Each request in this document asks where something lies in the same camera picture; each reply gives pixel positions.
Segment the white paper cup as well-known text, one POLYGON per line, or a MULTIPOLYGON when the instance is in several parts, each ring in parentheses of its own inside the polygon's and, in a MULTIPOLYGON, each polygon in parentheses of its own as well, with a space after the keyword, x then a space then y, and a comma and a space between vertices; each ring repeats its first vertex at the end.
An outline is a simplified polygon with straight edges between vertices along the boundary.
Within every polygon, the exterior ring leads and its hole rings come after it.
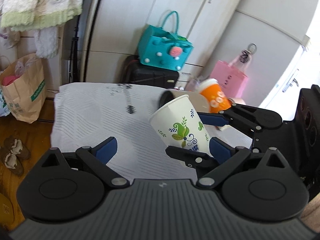
POLYGON ((167 146, 210 155, 209 133, 192 108, 175 110, 172 106, 163 106, 155 111, 149 122, 167 146))

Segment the orange coco paper cup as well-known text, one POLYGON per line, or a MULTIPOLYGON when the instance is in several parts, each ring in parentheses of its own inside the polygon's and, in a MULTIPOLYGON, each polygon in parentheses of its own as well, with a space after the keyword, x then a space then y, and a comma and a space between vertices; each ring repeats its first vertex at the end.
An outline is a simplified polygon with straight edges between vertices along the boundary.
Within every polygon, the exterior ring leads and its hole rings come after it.
POLYGON ((210 108, 210 113, 219 113, 231 107, 216 79, 206 79, 196 88, 196 92, 204 96, 210 108))

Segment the beige cylindrical cup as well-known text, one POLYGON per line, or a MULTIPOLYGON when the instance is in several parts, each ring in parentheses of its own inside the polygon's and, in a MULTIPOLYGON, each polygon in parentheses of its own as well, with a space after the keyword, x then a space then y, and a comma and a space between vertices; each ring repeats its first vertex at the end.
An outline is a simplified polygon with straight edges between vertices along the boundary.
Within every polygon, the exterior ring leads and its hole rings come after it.
POLYGON ((159 97, 158 109, 163 106, 172 106, 173 109, 193 109, 196 112, 210 113, 208 100, 199 93, 167 89, 159 97))

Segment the pink paper gift bag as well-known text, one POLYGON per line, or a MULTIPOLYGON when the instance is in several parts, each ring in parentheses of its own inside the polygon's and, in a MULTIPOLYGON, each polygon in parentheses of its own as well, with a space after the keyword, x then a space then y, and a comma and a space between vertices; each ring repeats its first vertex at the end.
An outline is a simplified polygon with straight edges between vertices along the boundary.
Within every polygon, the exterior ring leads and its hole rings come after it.
POLYGON ((246 62, 237 56, 233 61, 217 61, 210 78, 218 81, 222 91, 228 98, 241 98, 249 81, 246 70, 252 61, 248 55, 246 62))

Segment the brown slippers pair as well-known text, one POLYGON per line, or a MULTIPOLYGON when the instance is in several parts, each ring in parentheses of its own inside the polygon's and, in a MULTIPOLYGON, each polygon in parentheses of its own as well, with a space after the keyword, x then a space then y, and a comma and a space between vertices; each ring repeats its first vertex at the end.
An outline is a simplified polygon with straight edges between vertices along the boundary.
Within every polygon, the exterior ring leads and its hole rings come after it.
POLYGON ((16 176, 22 176, 24 168, 22 160, 30 158, 30 151, 20 139, 10 136, 4 140, 1 146, 1 162, 4 166, 16 176))

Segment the black keyring on hook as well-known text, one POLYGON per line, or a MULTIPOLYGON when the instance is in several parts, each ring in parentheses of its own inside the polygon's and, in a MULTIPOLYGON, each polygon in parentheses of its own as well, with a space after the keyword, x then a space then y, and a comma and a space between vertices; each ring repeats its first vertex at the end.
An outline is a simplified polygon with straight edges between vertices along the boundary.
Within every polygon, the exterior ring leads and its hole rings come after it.
POLYGON ((247 49, 243 50, 239 56, 239 61, 241 63, 246 63, 247 61, 249 61, 252 57, 252 55, 254 55, 257 51, 257 45, 255 43, 250 43, 247 46, 247 49))

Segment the white patterned tablecloth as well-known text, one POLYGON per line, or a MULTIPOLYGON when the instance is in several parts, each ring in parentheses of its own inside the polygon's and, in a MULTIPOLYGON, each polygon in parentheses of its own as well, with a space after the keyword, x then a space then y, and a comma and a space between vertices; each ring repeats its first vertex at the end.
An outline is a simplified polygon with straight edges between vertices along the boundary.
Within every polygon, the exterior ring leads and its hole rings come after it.
POLYGON ((51 145, 74 152, 114 137, 118 148, 107 165, 127 180, 196 180, 193 168, 166 155, 165 133, 150 125, 163 93, 163 88, 140 85, 63 85, 54 99, 51 145))

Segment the white printed plastic bag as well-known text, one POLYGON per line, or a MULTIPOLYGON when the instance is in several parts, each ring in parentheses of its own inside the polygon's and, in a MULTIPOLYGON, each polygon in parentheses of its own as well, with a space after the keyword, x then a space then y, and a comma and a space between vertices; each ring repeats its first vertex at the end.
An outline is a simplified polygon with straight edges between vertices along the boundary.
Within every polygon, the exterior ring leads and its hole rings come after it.
POLYGON ((10 109, 7 106, 7 103, 4 99, 3 92, 0 89, 0 117, 7 116, 10 114, 10 109))

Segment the brown paper shopping bag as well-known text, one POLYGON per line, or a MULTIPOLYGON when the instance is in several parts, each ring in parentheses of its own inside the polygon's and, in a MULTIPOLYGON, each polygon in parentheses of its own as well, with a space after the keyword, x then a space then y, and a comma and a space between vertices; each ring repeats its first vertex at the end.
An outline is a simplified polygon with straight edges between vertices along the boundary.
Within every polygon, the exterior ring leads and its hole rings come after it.
POLYGON ((46 99, 42 59, 26 55, 1 73, 1 90, 10 113, 29 124, 35 122, 46 99))

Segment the black suitcase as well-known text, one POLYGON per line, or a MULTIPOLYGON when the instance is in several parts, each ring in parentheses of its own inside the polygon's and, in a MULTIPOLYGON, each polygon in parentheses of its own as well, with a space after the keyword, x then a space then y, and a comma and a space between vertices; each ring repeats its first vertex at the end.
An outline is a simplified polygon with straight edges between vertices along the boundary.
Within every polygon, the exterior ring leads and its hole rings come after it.
POLYGON ((130 55, 123 63, 119 82, 171 89, 178 78, 178 71, 143 65, 137 55, 130 55))

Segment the teal felt handbag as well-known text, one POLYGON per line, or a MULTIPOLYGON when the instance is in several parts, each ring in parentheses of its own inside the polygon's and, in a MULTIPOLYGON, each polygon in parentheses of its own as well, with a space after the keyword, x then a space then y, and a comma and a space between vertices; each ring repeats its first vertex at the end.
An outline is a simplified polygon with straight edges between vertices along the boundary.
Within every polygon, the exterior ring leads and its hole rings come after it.
POLYGON ((148 25, 137 48, 141 64, 174 71, 182 70, 194 47, 187 38, 178 35, 179 24, 178 12, 171 11, 161 26, 148 25), (176 15, 174 32, 164 30, 164 25, 171 15, 176 15))

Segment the white wardrobe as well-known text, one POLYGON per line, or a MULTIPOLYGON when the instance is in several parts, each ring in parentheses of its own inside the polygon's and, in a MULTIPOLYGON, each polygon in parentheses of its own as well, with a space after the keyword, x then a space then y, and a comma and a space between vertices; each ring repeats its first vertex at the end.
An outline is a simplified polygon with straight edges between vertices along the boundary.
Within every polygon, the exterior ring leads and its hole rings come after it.
POLYGON ((178 32, 194 46, 183 75, 198 74, 240 0, 84 0, 79 22, 80 80, 118 82, 148 25, 178 32))

